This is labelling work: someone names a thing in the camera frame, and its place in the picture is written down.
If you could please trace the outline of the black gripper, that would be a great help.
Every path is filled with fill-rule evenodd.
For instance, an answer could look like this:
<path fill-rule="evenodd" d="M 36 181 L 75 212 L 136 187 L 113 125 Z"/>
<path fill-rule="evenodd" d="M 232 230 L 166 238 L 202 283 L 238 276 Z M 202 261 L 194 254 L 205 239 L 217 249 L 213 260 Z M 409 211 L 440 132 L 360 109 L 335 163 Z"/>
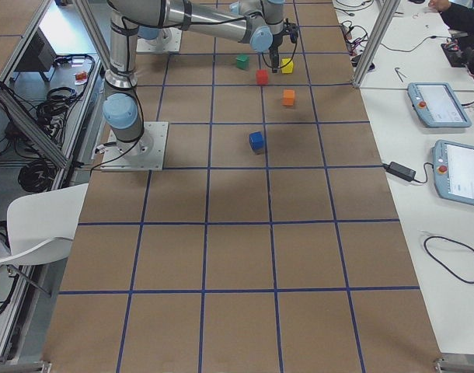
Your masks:
<path fill-rule="evenodd" d="M 284 34 L 276 33 L 273 35 L 272 43 L 269 47 L 270 49 L 270 63 L 271 71 L 277 73 L 280 68 L 280 55 L 278 52 L 279 46 L 283 43 Z"/>

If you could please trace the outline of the person's hand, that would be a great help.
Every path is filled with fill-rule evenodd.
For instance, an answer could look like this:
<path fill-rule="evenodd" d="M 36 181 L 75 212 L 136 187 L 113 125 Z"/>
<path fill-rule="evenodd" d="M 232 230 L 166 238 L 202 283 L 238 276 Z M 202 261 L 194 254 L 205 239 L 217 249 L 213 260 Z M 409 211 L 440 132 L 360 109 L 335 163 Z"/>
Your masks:
<path fill-rule="evenodd" d="M 428 6 L 437 12 L 445 12 L 451 7 L 449 0 L 430 0 Z"/>

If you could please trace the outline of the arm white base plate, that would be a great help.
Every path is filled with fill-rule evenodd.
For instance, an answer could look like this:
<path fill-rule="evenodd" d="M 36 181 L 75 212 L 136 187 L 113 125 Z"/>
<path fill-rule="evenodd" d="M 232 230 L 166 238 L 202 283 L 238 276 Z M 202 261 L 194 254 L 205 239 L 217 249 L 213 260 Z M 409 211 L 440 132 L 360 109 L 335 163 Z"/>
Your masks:
<path fill-rule="evenodd" d="M 179 53 L 182 32 L 176 28 L 140 27 L 136 51 L 138 54 Z"/>
<path fill-rule="evenodd" d="M 99 169 L 104 172 L 161 171 L 169 123 L 145 121 L 144 129 L 141 139 L 132 149 L 132 145 L 117 142 L 110 130 L 108 142 L 113 142 L 113 145 L 105 148 Z"/>

